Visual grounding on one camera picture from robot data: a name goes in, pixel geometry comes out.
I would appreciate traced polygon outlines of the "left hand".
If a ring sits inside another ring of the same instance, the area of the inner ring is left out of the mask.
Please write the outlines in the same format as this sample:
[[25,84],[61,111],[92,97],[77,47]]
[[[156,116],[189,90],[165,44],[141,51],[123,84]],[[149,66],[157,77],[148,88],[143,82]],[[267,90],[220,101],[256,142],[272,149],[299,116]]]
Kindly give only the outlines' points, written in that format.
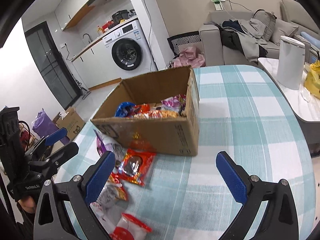
[[31,214],[34,214],[36,212],[36,203],[32,197],[30,196],[24,197],[20,199],[18,203],[20,204],[21,208],[25,212],[31,213]]

